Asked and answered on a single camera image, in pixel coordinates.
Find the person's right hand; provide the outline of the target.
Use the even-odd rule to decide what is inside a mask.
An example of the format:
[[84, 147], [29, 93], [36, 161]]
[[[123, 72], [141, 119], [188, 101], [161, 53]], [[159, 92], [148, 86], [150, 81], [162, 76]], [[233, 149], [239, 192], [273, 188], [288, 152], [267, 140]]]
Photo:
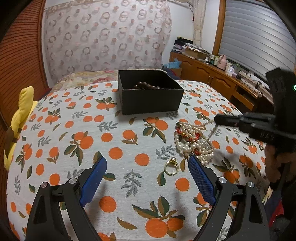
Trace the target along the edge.
[[279, 168], [282, 164], [290, 164], [290, 170], [287, 174], [287, 181], [292, 180], [295, 177], [295, 152], [294, 153], [282, 153], [275, 154], [275, 147], [266, 145], [265, 147], [265, 173], [267, 179], [275, 183], [280, 179], [281, 173]]

